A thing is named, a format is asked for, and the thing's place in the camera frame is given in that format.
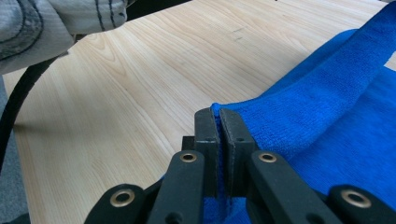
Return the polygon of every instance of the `brass ring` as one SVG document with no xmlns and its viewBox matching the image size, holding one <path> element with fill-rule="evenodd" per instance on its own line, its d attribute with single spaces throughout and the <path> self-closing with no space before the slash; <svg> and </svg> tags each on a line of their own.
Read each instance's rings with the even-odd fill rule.
<svg viewBox="0 0 396 224">
<path fill-rule="evenodd" d="M 125 194 L 126 196 L 128 196 L 128 198 L 126 200 L 120 201 L 117 198 L 122 194 Z M 110 203 L 114 207 L 124 207 L 133 201 L 134 201 L 134 192 L 131 189 L 120 189 L 117 192 L 115 192 L 110 198 Z"/>
<path fill-rule="evenodd" d="M 180 159 L 184 162 L 193 162 L 197 160 L 197 156 L 192 153 L 181 154 Z"/>
<path fill-rule="evenodd" d="M 268 153 L 268 152 L 263 152 L 259 155 L 259 159 L 261 161 L 265 161 L 265 162 L 275 162 L 276 156 L 274 156 L 273 154 Z"/>
<path fill-rule="evenodd" d="M 368 207 L 371 207 L 371 205 L 372 205 L 370 199 L 368 199 L 366 196 L 364 196 L 364 195 L 360 194 L 359 192 L 352 190 L 352 189 L 343 189 L 341 191 L 341 196 L 347 203 L 355 205 L 359 208 L 368 208 Z M 351 198 L 350 196 L 358 197 L 360 200 L 357 201 L 357 200 Z"/>
</svg>

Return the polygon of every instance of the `wooden table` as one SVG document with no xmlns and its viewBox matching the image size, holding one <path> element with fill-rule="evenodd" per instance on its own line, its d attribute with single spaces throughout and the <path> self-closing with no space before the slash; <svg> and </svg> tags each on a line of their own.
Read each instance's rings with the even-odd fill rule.
<svg viewBox="0 0 396 224">
<path fill-rule="evenodd" d="M 37 82 L 15 125 L 33 223 L 82 223 L 107 189 L 146 188 L 193 135 L 197 110 L 259 95 L 384 5 L 194 0 L 87 36 Z M 8 92 L 20 74 L 4 76 Z"/>
</svg>

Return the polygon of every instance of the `black cable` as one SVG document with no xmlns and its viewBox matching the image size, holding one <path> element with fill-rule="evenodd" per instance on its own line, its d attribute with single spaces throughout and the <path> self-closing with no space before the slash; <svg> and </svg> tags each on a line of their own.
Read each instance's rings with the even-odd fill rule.
<svg viewBox="0 0 396 224">
<path fill-rule="evenodd" d="M 9 96 L 0 119 L 0 174 L 3 168 L 4 157 L 6 156 L 8 139 L 22 104 L 41 75 L 57 58 L 58 57 L 51 58 L 44 62 L 29 66 Z"/>
</svg>

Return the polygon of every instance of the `towel fold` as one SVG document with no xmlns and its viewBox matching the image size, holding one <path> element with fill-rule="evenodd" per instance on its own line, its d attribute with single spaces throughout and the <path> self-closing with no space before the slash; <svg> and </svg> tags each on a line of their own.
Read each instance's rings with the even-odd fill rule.
<svg viewBox="0 0 396 224">
<path fill-rule="evenodd" d="M 285 157 L 312 189 L 354 185 L 396 209 L 396 73 L 384 67 L 395 50 L 390 3 L 258 98 L 212 109 L 218 122 L 220 108 L 238 112 L 260 149 Z M 244 199 L 205 202 L 205 223 L 248 223 Z"/>
</svg>

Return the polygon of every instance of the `gray fabric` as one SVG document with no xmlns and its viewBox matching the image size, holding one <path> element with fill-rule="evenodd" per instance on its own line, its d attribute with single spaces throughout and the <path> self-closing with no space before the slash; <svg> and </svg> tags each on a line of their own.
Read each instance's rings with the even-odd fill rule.
<svg viewBox="0 0 396 224">
<path fill-rule="evenodd" d="M 58 56 L 87 35 L 122 26 L 125 0 L 0 0 L 0 75 Z"/>
<path fill-rule="evenodd" d="M 40 63 L 74 44 L 47 0 L 1 0 L 0 75 Z"/>
<path fill-rule="evenodd" d="M 3 111 L 7 103 L 7 95 L 3 78 L 0 77 L 0 108 Z M 15 143 L 11 135 L 3 170 L 0 175 L 0 223 L 11 221 L 21 214 L 27 213 L 27 202 L 21 177 L 21 165 Z"/>
</svg>

